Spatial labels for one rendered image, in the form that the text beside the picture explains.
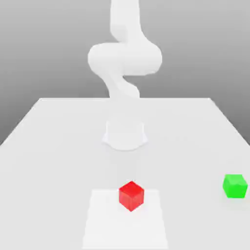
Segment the small green cube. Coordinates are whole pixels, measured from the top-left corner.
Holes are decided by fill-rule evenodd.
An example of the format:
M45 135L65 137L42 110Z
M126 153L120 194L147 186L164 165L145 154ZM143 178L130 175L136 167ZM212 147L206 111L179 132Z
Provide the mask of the small green cube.
M223 190L228 198L243 199L246 196L248 183L242 174L226 174L223 180Z

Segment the small red cube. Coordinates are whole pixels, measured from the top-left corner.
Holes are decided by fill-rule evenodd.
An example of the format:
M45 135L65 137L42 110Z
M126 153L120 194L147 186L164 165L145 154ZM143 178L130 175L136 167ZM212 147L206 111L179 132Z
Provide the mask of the small red cube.
M134 211L137 207L144 203L145 190L130 181L119 188L119 203L129 211Z

